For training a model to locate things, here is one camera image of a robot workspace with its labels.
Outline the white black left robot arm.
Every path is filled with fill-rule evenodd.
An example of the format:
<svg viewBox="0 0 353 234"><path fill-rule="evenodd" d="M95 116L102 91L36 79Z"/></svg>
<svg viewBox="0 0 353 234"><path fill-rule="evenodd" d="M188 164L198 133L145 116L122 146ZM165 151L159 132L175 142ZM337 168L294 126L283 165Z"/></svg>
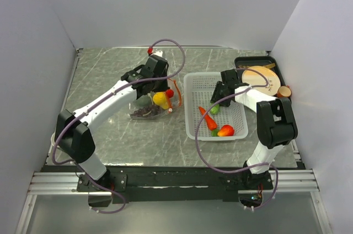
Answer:
<svg viewBox="0 0 353 234"><path fill-rule="evenodd" d="M114 113L151 92L164 92L168 86L169 64L163 51L149 50L144 65L126 72L113 87L86 106L70 112L61 111L57 118L53 148L60 148L71 161L90 176L90 185L98 191L109 186L106 166L95 153L92 132Z"/></svg>

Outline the red orange mango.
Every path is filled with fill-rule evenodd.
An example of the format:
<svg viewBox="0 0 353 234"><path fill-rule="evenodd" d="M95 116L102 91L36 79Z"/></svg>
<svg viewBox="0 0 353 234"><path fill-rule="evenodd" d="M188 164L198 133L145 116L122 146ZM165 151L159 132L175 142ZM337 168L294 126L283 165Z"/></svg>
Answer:
<svg viewBox="0 0 353 234"><path fill-rule="evenodd" d="M168 98L174 97L174 91L172 89L168 89L165 91L165 94Z"/></svg>

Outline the yellow bell pepper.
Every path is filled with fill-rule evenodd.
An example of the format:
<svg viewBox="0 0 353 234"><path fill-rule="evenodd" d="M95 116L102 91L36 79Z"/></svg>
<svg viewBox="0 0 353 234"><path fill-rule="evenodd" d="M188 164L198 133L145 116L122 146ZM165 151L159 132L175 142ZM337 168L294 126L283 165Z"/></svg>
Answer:
<svg viewBox="0 0 353 234"><path fill-rule="evenodd" d="M163 110L169 110L172 108L169 98L166 96L165 92L157 92L152 98L155 105L161 107Z"/></svg>

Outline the green bitter gourd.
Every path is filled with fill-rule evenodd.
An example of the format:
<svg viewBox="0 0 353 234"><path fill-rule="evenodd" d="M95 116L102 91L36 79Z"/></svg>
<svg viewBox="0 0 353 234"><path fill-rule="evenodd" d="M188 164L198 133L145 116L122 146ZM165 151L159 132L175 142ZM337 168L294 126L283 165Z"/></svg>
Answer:
<svg viewBox="0 0 353 234"><path fill-rule="evenodd" d="M219 111L220 111L220 105L219 104L215 104L210 109L210 114L217 115L219 113Z"/></svg>

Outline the dark purple grape bunch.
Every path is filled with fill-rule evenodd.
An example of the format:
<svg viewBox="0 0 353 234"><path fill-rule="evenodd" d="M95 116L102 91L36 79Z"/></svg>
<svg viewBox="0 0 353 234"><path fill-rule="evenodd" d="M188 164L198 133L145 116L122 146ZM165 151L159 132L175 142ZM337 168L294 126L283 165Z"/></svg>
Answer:
<svg viewBox="0 0 353 234"><path fill-rule="evenodd" d="M162 108L158 105L149 105L143 108L139 108L130 114L131 118L154 118L158 116L162 112Z"/></svg>

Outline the clear zip top bag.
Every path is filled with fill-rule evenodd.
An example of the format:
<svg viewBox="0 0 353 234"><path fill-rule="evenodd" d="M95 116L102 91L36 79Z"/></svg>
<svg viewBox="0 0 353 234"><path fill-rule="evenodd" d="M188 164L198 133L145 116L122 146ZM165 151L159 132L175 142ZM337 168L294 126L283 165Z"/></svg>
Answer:
<svg viewBox="0 0 353 234"><path fill-rule="evenodd" d="M182 105L182 96L176 80L168 79L168 89L151 92L129 104L129 117L138 120L154 120L174 112Z"/></svg>

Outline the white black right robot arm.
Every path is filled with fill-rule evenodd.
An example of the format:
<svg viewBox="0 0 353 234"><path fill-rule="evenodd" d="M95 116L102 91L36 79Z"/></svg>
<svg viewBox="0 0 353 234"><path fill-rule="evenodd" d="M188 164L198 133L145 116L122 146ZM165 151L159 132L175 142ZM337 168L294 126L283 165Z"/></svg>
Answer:
<svg viewBox="0 0 353 234"><path fill-rule="evenodd" d="M245 162L249 170L241 176L242 184L254 189L261 181L260 174L267 172L277 154L297 137L298 129L290 99L276 98L259 91L259 88L270 87L270 81L253 68L244 68L243 71L258 75L262 82L241 82L237 73L239 70L235 68L221 72L221 80L216 83L211 103L228 107L235 102L256 113L259 142Z"/></svg>

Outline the orange carrot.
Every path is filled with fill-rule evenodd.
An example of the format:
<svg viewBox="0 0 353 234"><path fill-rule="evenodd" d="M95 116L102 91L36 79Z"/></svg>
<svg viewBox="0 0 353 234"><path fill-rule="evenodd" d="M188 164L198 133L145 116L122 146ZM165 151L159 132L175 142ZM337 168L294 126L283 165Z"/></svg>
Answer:
<svg viewBox="0 0 353 234"><path fill-rule="evenodd" d="M204 116L208 129L211 131L217 129L218 126L216 122L206 113L206 110L203 107L199 107L199 111Z"/></svg>

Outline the green netted melon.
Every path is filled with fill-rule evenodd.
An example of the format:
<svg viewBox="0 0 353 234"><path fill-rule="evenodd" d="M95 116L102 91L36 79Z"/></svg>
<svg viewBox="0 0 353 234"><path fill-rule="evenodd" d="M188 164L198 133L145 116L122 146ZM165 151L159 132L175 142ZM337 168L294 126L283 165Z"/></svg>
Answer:
<svg viewBox="0 0 353 234"><path fill-rule="evenodd" d="M140 98L138 98L136 100L136 105L138 107L147 107L147 106L150 106L153 104L153 100L152 100L152 97L151 97L151 94L146 94L146 95L143 95L141 96Z"/></svg>

